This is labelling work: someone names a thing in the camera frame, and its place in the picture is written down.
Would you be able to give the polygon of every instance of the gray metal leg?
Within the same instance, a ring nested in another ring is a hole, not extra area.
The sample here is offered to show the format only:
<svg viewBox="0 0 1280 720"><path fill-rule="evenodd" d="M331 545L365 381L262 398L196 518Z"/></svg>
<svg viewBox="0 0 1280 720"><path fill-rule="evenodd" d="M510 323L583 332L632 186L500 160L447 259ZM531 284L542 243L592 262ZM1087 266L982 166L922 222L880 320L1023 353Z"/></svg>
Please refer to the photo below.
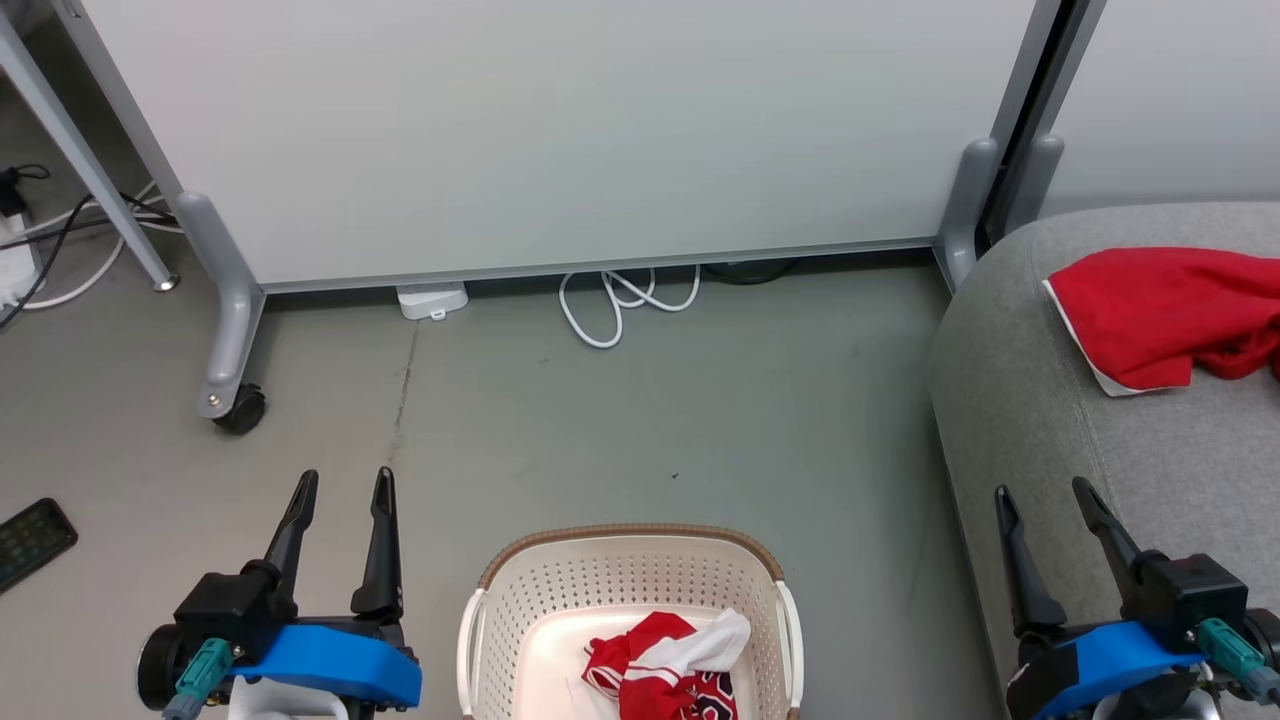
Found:
<svg viewBox="0 0 1280 720"><path fill-rule="evenodd" d="M239 389L266 295L253 279L207 195L183 192L175 209L187 229L187 238L196 246L205 269L218 284L220 315L214 348L209 354L205 388L200 393L200 414L209 419L221 418L230 411Z"/></svg>
<svg viewBox="0 0 1280 720"><path fill-rule="evenodd" d="M978 261L974 233L998 163L1000 143L989 137L970 142L960 156L951 197L942 213L942 228L933 246L938 268L952 293Z"/></svg>
<svg viewBox="0 0 1280 720"><path fill-rule="evenodd" d="M27 46L23 45L22 38L18 37L18 32L4 13L0 13L0 67L8 73L9 79L13 81L14 87L18 88L31 110L40 118L49 136L70 160L84 186L102 205L106 217L115 224L129 250L137 255L142 268L151 275L151 287L160 292L172 290L178 284L178 275L170 273L160 256L156 255L151 241L138 227L138 222L133 219L133 213L120 199L115 186L106 177L106 170L88 149L84 136L72 123L67 109L54 95L54 90L49 87L49 81L36 67L31 53L27 51Z"/></svg>
<svg viewBox="0 0 1280 720"><path fill-rule="evenodd" d="M1027 150L1027 165L1021 182L1014 190L1009 202L1009 217L1005 219L1005 234L1030 223L1039 217L1041 205L1048 196L1048 186L1053 182L1057 161L1062 159L1066 143L1056 135L1042 135L1032 141Z"/></svg>

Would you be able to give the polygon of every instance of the whiteboard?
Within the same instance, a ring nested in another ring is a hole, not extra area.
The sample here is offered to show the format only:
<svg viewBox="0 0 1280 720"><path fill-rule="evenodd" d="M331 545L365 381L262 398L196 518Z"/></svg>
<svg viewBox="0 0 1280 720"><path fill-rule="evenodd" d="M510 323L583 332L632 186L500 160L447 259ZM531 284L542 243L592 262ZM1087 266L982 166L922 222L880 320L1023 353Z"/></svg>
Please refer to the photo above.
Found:
<svg viewBox="0 0 1280 720"><path fill-rule="evenodd" d="M1280 200L1280 4L1107 3L1053 122L1041 215Z"/></svg>
<svg viewBox="0 0 1280 720"><path fill-rule="evenodd" d="M918 238L1028 0L83 0L260 283Z"/></svg>

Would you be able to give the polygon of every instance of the gray floor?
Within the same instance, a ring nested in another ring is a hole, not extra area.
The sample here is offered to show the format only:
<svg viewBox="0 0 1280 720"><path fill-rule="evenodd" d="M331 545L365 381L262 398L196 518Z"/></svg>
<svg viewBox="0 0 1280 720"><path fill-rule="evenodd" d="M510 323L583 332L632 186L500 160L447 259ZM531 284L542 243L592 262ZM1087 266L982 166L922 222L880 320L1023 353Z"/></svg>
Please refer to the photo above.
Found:
<svg viewBox="0 0 1280 720"><path fill-rule="evenodd" d="M87 105L120 184L145 182ZM6 88L0 118L0 165L55 165L37 209L69 206L77 183ZM806 716L998 715L923 380L936 269L708 283L682 314L628 313L607 352L572 336L554 283L475 286L442 323L404 320L385 292L288 299L253 357L270 413L230 438L195 413L214 288L180 238L156 241L177 291L152 293L125 254L78 301L0 333L0 516L50 496L81 532L0 596L6 716L148 716L132 689L142 638L201 573L262 552L307 468L321 495L297 600L344 612L381 464L426 676L408 717L457 716L457 621L499 548L623 520L726 525L777 555L804 621ZM51 284L78 283L110 242L70 246ZM571 301L603 334L603 293L580 282Z"/></svg>

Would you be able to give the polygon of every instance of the blue bracket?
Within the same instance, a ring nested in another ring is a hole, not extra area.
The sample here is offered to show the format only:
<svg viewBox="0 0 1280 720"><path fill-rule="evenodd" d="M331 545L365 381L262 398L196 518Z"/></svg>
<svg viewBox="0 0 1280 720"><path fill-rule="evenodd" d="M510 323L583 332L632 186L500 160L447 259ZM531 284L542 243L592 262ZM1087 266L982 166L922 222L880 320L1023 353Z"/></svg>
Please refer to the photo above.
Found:
<svg viewBox="0 0 1280 720"><path fill-rule="evenodd" d="M321 625L285 625L266 657L228 675L269 678L389 707L417 707L422 669L390 644Z"/></svg>
<svg viewBox="0 0 1280 720"><path fill-rule="evenodd" d="M1034 720L1080 710L1170 667L1190 667L1206 657L1202 652L1170 653L1137 621L1102 625L1060 647L1068 646L1075 647L1079 682L1060 692Z"/></svg>

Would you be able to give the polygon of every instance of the white plastic basket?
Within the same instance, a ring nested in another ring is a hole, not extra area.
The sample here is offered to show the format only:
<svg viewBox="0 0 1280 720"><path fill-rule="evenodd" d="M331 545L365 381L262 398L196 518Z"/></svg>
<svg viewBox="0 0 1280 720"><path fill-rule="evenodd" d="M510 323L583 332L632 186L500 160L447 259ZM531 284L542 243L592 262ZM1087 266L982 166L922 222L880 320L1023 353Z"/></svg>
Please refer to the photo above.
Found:
<svg viewBox="0 0 1280 720"><path fill-rule="evenodd" d="M520 539L489 564L458 629L467 720L573 717L582 647L654 610L694 626L732 607L751 641L731 671L742 720L799 720L804 642L782 568L760 543L698 525L594 525Z"/></svg>

